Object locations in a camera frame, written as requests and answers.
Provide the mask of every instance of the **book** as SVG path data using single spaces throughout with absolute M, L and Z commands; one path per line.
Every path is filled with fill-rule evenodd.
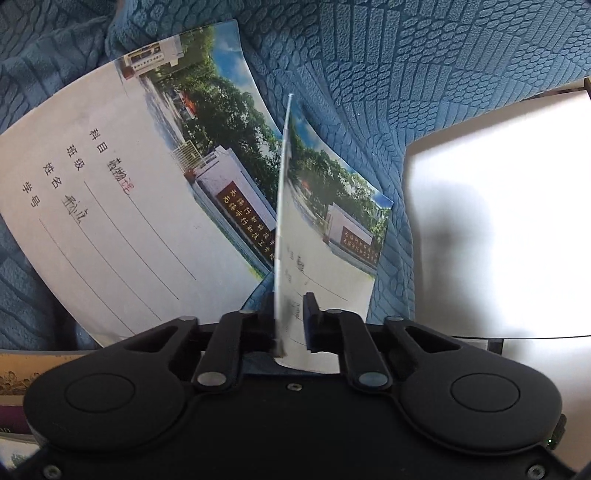
M 367 316 L 392 202 L 292 107 L 271 115 L 235 21 L 153 42 L 0 135 L 0 213 L 102 346 L 180 316 L 217 322 L 275 271 L 281 362 L 333 371 L 306 360 L 298 302 L 313 291 Z
M 0 350 L 0 434 L 30 435 L 22 409 L 27 388 L 39 375 L 86 353 Z

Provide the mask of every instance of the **red sign board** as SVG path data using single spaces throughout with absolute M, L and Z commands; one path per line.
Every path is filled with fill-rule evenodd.
M 366 262 L 376 266 L 378 264 L 379 253 L 376 252 L 371 245 L 361 240 L 347 227 L 343 227 L 343 233 L 340 237 L 340 244 L 348 250 L 351 250 L 358 257 L 363 258 Z
M 244 194 L 232 181 L 220 193 L 217 200 L 254 247 L 269 262 L 275 260 L 275 229 L 269 230 Z

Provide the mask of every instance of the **sky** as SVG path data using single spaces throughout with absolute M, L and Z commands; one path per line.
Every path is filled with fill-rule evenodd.
M 333 152 L 327 144 L 325 144 L 322 139 L 316 134 L 312 126 L 307 122 L 304 116 L 301 114 L 301 111 L 298 107 L 294 107 L 294 104 L 291 104 L 291 120 L 294 121 L 295 131 L 298 132 L 302 142 L 308 148 L 314 148 L 317 151 L 324 150 L 327 155 L 339 162 L 340 166 L 343 167 L 345 170 L 351 173 L 357 173 L 361 177 L 361 175 L 351 167 L 347 162 L 345 162 L 341 157 L 339 157 L 335 152 Z M 380 208 L 392 208 L 392 201 L 381 194 L 377 189 L 375 189 L 368 181 L 367 185 L 370 189 L 374 191 L 374 195 L 372 200 L 378 205 Z
M 275 136 L 281 138 L 281 132 L 273 121 L 269 110 L 267 110 L 242 54 L 238 25 L 235 22 L 224 22 L 214 25 L 213 28 L 215 34 L 213 37 L 212 57 L 217 72 L 222 77 L 230 80 L 241 92 L 248 92 L 252 95 L 255 108 L 263 114 L 267 125 L 269 125 Z

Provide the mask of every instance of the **tree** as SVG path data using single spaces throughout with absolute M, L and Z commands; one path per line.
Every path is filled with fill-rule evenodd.
M 178 59 L 178 63 L 175 66 L 167 63 L 148 72 L 147 75 L 153 82 L 166 81 L 173 74 L 194 66 L 200 66 L 202 70 L 208 70 L 212 75 L 215 74 L 215 66 L 211 58 L 213 29 L 198 28 L 183 33 L 180 38 L 183 47 L 183 56 Z
M 211 29 L 197 31 L 195 38 L 184 34 L 186 55 L 176 67 L 159 67 L 151 80 L 183 92 L 197 108 L 196 117 L 183 125 L 183 135 L 193 140 L 205 155 L 218 145 L 231 148 L 269 203 L 277 202 L 277 181 L 281 156 L 280 140 L 254 104 L 250 93 L 241 92 L 217 73 L 212 59 Z
M 288 178 L 305 183 L 311 195 L 307 199 L 310 209 L 322 218 L 329 205 L 337 204 L 374 235 L 374 243 L 384 242 L 387 215 L 373 200 L 374 191 L 357 173 L 349 172 L 324 150 L 308 148 L 290 122 L 291 160 Z

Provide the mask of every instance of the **black metal arm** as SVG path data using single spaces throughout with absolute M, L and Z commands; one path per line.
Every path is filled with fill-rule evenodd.
M 574 476 L 544 448 L 561 399 L 541 373 L 310 293 L 304 312 L 309 350 L 338 354 L 341 374 L 243 373 L 243 354 L 274 347 L 269 309 L 173 320 L 47 372 L 24 401 L 44 446 L 6 478 Z

